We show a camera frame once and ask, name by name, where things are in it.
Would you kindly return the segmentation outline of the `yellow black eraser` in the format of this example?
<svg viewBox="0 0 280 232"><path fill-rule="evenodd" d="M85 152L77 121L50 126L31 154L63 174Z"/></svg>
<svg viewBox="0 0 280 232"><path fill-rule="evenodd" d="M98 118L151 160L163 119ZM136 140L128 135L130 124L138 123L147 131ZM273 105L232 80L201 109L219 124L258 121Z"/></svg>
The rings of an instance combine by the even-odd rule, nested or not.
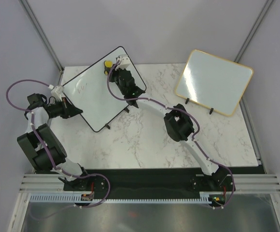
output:
<svg viewBox="0 0 280 232"><path fill-rule="evenodd" d="M110 72L111 67L113 66L113 62L110 60L104 61L104 74L108 75Z"/></svg>

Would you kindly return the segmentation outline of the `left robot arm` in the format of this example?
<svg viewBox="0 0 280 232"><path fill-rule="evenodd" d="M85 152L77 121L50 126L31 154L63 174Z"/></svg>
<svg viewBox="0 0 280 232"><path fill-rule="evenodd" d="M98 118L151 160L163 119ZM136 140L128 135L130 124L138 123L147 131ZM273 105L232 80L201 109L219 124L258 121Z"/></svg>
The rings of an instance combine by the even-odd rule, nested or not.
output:
<svg viewBox="0 0 280 232"><path fill-rule="evenodd" d="M83 111L72 105L67 98L50 104L43 94L28 96L29 106L25 110L28 120L26 132L17 138L17 142L36 171L52 171L65 177L65 181L74 181L80 190L91 186L91 178L84 168L67 158L62 143L51 130L48 122L60 117L69 119Z"/></svg>

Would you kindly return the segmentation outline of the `black-framed whiteboard with writing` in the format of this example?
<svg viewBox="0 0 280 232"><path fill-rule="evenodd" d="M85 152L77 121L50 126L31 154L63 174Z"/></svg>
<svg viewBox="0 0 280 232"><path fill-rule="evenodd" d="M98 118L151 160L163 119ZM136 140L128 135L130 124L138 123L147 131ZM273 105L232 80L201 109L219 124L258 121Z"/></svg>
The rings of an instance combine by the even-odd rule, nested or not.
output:
<svg viewBox="0 0 280 232"><path fill-rule="evenodd" d="M66 98L81 109L81 117L94 132L101 131L117 117L128 104L114 98L107 88L104 62L115 62L119 55L126 55L119 46L90 66L65 67L61 84Z"/></svg>

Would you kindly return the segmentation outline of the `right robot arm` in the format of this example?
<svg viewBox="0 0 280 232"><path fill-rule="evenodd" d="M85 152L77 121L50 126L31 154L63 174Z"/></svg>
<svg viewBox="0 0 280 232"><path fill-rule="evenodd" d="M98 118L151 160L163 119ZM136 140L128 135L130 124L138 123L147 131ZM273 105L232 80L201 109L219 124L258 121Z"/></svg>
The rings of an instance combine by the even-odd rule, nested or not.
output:
<svg viewBox="0 0 280 232"><path fill-rule="evenodd" d="M185 146L200 165L202 173L207 178L206 184L209 189L218 190L224 185L227 176L226 167L213 161L200 146L195 138L200 131L200 125L197 124L197 130L194 129L193 123L196 119L186 111L182 104L168 107L152 99L135 84L131 72L126 69L116 68L113 65L108 69L107 74L107 87L110 87L110 83L115 83L123 95L123 98L119 98L111 93L114 98L163 119L168 136Z"/></svg>

